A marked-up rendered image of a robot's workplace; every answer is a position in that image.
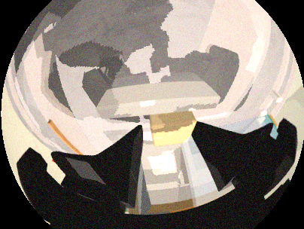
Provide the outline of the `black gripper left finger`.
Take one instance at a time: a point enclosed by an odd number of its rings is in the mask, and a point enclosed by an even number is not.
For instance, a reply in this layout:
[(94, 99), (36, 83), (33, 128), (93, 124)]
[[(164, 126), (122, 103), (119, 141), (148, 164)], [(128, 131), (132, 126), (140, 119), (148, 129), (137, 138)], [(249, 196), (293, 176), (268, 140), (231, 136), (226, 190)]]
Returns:
[(143, 148), (143, 126), (138, 124), (100, 154), (69, 154), (53, 151), (52, 160), (68, 176), (101, 185), (109, 194), (135, 208)]

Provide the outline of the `orange flat bar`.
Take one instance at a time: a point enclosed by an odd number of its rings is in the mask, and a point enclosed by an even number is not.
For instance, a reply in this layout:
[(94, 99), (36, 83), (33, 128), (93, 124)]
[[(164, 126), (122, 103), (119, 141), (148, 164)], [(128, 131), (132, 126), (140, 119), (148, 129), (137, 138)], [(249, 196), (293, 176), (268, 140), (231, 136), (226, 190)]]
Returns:
[(76, 147), (73, 147), (73, 144), (71, 144), (68, 139), (64, 137), (63, 133), (58, 130), (58, 127), (55, 126), (54, 121), (49, 120), (48, 124), (50, 127), (52, 127), (52, 130), (54, 130), (54, 133), (59, 137), (59, 139), (61, 139), (68, 147), (70, 147), (72, 151), (75, 151), (76, 154), (82, 154), (79, 152), (79, 150), (76, 149)]

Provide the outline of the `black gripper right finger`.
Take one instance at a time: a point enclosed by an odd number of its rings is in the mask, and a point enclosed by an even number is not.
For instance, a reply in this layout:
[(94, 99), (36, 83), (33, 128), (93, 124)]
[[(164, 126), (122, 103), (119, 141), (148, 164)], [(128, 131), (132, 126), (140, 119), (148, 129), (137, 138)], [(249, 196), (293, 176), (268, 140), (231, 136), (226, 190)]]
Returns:
[(194, 139), (218, 191), (230, 187), (240, 170), (250, 160), (259, 142), (271, 133), (274, 124), (249, 133), (234, 133), (221, 127), (197, 121), (191, 136)]

